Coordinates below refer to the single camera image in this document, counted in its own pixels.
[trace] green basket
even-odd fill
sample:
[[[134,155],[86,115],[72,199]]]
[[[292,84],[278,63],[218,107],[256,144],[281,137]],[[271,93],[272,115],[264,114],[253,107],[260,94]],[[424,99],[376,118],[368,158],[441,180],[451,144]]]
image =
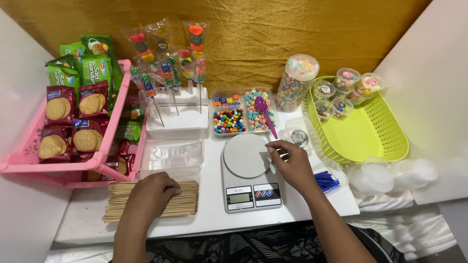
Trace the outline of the green basket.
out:
[[[332,79],[330,82],[333,82],[334,78],[315,79],[306,101],[310,120],[325,154],[341,164],[362,163],[369,156],[379,156],[389,162],[403,159],[408,153],[408,139],[380,92],[356,106],[345,118],[321,121],[312,92],[317,81]]]

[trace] person's right hand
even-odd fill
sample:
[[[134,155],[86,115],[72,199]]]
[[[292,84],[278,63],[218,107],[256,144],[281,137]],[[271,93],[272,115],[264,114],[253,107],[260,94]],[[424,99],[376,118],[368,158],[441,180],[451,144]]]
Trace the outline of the person's right hand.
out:
[[[311,190],[312,187],[319,187],[310,167],[306,150],[285,140],[273,141],[265,146],[284,180],[301,195]]]

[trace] gold fabric backdrop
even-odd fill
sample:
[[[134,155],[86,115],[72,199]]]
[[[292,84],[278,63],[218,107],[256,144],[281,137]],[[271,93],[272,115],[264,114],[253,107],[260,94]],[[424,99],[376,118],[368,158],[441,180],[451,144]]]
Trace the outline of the gold fabric backdrop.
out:
[[[318,76],[341,67],[371,72],[431,0],[3,0],[2,8],[48,52],[110,35],[119,59],[135,49],[120,29],[168,18],[176,45],[185,45],[182,21],[211,23],[205,50],[205,86],[267,86],[277,90],[287,58],[315,57]]]

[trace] white table surface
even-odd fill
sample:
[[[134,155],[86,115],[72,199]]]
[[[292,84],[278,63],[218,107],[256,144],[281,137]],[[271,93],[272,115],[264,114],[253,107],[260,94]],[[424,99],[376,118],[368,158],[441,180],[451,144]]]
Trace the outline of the white table surface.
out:
[[[284,128],[284,123],[288,119],[302,116],[301,110],[292,113],[279,112],[278,130]],[[227,138],[214,138],[213,134],[205,140],[205,162],[200,172],[202,191],[195,219],[174,225],[157,225],[154,222],[148,231],[149,238],[218,233],[311,219],[302,196],[282,178],[279,181],[280,187],[283,186],[282,207],[236,214],[226,213],[220,175],[220,155],[227,140]],[[274,137],[270,134],[267,140],[272,141]],[[312,166],[320,162],[315,154],[309,160]],[[104,224],[101,221],[108,197],[109,192],[106,188],[75,189],[55,236],[55,242],[69,244],[112,242],[117,223]],[[359,214],[358,205],[349,186],[332,193],[328,199],[341,216]]]

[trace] person's left hand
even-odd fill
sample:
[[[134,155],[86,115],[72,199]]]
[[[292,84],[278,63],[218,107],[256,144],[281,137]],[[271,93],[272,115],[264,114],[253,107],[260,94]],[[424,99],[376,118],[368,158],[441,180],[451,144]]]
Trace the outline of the person's left hand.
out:
[[[128,197],[117,231],[138,229],[146,236],[151,223],[161,215],[171,196],[181,192],[180,185],[166,172],[138,181]]]

